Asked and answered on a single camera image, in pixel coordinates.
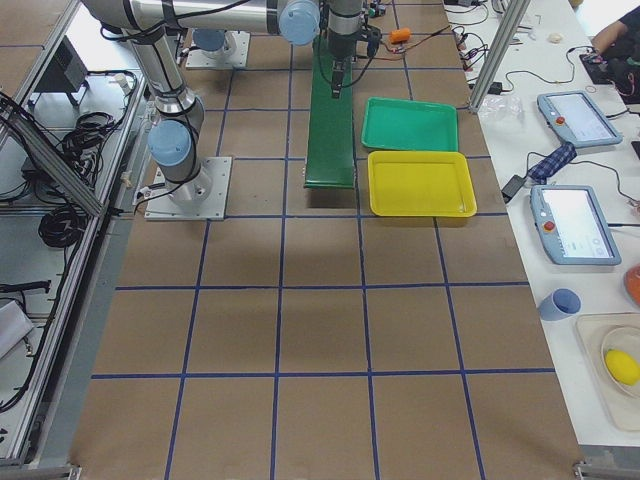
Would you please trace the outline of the plain orange cylinder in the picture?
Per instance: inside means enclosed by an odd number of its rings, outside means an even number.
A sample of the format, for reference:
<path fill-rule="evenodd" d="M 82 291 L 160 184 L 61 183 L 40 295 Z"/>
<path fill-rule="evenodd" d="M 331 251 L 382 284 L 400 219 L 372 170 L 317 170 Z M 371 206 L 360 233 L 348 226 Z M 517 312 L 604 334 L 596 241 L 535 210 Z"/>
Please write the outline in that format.
<path fill-rule="evenodd" d="M 392 44 L 400 44 L 407 42 L 411 38 L 411 30 L 409 28 L 399 28 L 389 33 L 389 41 Z"/>

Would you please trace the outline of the green plastic tray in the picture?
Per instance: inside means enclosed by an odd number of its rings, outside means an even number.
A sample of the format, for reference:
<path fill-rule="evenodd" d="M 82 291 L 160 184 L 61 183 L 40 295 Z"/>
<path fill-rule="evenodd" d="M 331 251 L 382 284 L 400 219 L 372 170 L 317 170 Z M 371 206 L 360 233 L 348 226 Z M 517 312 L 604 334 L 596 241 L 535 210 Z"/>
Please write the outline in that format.
<path fill-rule="evenodd" d="M 449 104 L 371 97 L 361 143 L 370 149 L 457 151 L 457 110 Z"/>

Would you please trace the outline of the green conveyor belt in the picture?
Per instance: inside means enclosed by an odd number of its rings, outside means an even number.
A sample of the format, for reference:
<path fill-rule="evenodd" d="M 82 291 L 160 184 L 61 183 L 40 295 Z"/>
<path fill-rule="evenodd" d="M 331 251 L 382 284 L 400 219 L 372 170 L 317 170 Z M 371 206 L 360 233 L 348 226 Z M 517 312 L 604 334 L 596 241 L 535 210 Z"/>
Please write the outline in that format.
<path fill-rule="evenodd" d="M 333 59 L 326 40 L 313 43 L 311 103 L 304 187 L 353 189 L 355 160 L 352 90 L 332 97 Z"/>

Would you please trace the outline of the yellow plastic tray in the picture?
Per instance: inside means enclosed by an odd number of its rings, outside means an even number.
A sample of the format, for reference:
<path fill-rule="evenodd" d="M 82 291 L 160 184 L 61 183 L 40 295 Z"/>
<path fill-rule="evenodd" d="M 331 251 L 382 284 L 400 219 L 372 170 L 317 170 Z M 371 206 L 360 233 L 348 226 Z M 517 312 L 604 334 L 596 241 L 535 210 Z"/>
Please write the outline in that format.
<path fill-rule="evenodd" d="M 477 203 L 467 158 L 459 152 L 374 151 L 369 203 L 382 217 L 469 218 Z"/>

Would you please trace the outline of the black power adapter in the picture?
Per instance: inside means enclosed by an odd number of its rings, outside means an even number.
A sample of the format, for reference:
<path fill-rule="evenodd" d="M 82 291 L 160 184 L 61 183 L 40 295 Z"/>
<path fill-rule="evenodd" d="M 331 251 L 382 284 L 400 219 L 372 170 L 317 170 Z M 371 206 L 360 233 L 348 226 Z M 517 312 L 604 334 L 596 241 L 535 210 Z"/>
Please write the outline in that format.
<path fill-rule="evenodd" d="M 522 189 L 525 184 L 525 178 L 519 175 L 513 175 L 509 181 L 501 188 L 502 198 L 505 204 L 508 204 Z"/>

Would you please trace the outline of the blue plaid cloth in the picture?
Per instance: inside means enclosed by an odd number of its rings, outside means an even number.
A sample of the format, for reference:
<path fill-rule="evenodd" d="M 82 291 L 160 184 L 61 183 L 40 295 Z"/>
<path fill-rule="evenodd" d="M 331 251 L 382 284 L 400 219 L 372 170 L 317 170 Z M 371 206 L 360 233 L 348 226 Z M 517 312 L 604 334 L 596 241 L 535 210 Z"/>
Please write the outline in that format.
<path fill-rule="evenodd" d="M 566 142 L 528 170 L 528 177 L 537 184 L 545 184 L 560 169 L 577 156 L 575 146 Z"/>

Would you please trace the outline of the upper teach pendant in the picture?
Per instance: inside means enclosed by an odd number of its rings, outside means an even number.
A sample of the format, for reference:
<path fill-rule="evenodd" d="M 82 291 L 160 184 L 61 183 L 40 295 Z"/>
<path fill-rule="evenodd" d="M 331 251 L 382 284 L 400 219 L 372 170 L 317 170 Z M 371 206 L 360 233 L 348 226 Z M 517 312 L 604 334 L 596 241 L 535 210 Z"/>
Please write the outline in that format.
<path fill-rule="evenodd" d="M 556 136 L 576 149 L 617 145 L 623 140 L 585 91 L 541 94 L 536 104 Z"/>

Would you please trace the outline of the teach pendant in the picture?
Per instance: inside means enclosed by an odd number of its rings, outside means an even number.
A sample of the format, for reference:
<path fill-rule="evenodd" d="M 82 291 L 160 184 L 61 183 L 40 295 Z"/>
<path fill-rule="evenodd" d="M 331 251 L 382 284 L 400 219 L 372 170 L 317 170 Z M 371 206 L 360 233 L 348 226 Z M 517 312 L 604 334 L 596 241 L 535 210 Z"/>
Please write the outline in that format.
<path fill-rule="evenodd" d="M 623 140 L 585 91 L 541 94 L 536 104 L 556 136 L 576 149 L 617 145 Z"/>
<path fill-rule="evenodd" d="M 558 265 L 615 266 L 622 258 L 592 187 L 535 185 L 534 225 L 544 251 Z"/>

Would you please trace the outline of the lower teach pendant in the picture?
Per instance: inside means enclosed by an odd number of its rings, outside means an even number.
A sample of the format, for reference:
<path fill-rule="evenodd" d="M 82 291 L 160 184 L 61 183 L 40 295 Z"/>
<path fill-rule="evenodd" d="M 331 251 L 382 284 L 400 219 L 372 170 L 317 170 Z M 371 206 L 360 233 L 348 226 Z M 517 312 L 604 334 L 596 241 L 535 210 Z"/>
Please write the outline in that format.
<path fill-rule="evenodd" d="M 622 258 L 592 187 L 535 185 L 534 225 L 544 251 L 558 265 L 615 266 Z"/>

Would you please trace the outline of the blue plastic cup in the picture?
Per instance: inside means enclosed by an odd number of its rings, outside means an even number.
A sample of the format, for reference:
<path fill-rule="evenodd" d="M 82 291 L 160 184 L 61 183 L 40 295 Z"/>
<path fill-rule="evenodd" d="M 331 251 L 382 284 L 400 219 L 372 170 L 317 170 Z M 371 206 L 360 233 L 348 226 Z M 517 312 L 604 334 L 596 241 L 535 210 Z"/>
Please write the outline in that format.
<path fill-rule="evenodd" d="M 542 320 L 558 321 L 577 314 L 581 308 L 581 299 L 573 290 L 559 288 L 540 302 L 538 311 Z"/>

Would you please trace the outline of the orange round object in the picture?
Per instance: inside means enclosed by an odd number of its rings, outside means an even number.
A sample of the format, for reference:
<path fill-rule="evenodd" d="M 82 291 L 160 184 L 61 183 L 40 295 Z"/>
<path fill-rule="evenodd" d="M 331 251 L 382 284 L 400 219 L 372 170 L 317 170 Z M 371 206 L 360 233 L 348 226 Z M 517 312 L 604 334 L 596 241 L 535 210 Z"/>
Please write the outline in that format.
<path fill-rule="evenodd" d="M 629 298 L 640 305 L 640 265 L 630 267 L 623 277 L 624 288 Z"/>

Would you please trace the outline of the beige tray with bowl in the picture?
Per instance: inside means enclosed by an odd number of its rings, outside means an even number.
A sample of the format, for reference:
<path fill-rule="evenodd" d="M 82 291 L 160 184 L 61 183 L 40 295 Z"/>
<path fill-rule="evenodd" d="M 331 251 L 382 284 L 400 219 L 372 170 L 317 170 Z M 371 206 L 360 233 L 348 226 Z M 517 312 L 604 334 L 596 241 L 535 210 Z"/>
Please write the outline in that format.
<path fill-rule="evenodd" d="M 582 315 L 576 328 L 612 423 L 638 432 L 639 315 Z"/>

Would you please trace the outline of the yellow lemon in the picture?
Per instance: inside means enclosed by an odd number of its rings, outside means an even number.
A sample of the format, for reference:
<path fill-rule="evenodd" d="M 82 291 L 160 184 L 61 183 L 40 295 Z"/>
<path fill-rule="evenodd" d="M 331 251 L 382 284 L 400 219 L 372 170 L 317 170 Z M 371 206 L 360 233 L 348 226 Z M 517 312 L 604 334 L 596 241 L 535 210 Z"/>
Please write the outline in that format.
<path fill-rule="evenodd" d="M 605 353 L 604 361 L 608 372 L 617 382 L 633 386 L 639 381 L 639 364 L 630 354 L 611 349 Z"/>

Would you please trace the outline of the aluminium frame post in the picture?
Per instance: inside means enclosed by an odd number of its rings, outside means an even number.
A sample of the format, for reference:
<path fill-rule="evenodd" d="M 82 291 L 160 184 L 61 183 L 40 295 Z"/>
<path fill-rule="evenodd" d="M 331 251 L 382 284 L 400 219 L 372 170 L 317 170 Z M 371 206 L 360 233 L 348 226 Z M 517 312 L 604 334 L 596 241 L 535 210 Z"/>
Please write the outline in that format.
<path fill-rule="evenodd" d="M 471 90 L 470 111 L 474 113 L 479 111 L 529 3 L 529 0 L 491 2 L 492 8 L 500 15 L 500 21 L 479 76 Z"/>

